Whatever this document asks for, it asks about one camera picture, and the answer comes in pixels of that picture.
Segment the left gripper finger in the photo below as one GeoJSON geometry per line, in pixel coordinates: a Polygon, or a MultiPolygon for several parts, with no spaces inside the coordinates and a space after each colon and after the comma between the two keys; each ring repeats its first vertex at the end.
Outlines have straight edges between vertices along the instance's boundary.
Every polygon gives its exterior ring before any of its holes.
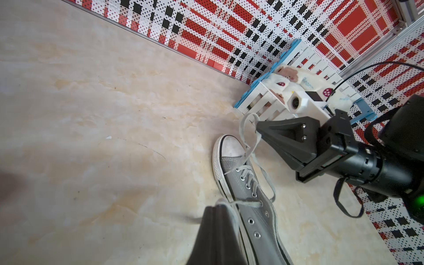
{"type": "Polygon", "coordinates": [[[245,265],[239,221],[229,204],[206,207],[188,265],[245,265]]]}

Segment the grey canvas sneaker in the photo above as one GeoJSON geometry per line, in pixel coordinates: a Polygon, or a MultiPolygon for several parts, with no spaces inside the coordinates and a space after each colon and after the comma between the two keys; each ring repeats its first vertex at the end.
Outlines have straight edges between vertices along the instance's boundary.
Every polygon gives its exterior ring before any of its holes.
{"type": "Polygon", "coordinates": [[[236,222],[236,238],[249,265],[291,265],[293,262],[278,234],[277,213],[257,179],[245,149],[232,135],[222,135],[213,147],[216,184],[229,203],[236,222]]]}

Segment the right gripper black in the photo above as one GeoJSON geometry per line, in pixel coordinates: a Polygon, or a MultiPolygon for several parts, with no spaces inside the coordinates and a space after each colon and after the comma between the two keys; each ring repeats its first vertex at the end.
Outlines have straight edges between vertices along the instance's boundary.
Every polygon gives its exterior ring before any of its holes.
{"type": "Polygon", "coordinates": [[[297,171],[296,180],[301,183],[328,174],[358,152],[349,117],[339,109],[322,127],[314,118],[301,117],[260,121],[256,130],[286,164],[297,171]]]}

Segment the grey shoelace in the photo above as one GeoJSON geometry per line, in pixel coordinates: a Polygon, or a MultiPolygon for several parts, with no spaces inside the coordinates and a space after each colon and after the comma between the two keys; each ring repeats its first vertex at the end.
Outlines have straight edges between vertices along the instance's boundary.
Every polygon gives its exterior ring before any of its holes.
{"type": "Polygon", "coordinates": [[[253,121],[259,122],[255,113],[245,115],[239,126],[240,138],[225,134],[217,139],[213,147],[213,172],[214,177],[223,197],[231,204],[260,208],[266,204],[272,205],[276,200],[275,186],[266,172],[259,164],[255,150],[262,140],[262,135],[255,132],[256,140],[249,145],[245,138],[246,124],[253,121]],[[261,170],[263,177],[271,188],[273,194],[266,196],[259,184],[253,164],[261,170]]]}

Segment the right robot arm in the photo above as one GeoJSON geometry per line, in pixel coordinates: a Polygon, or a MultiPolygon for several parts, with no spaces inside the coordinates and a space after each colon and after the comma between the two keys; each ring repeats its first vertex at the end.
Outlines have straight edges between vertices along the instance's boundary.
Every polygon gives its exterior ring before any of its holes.
{"type": "Polygon", "coordinates": [[[413,95],[370,123],[365,142],[354,137],[345,111],[336,110],[321,124],[301,117],[261,121],[257,132],[307,183],[329,174],[337,178],[333,197],[337,201],[343,184],[363,188],[379,203],[388,197],[403,200],[410,217],[424,221],[424,99],[413,95]],[[378,135],[375,124],[385,123],[378,135]]]}

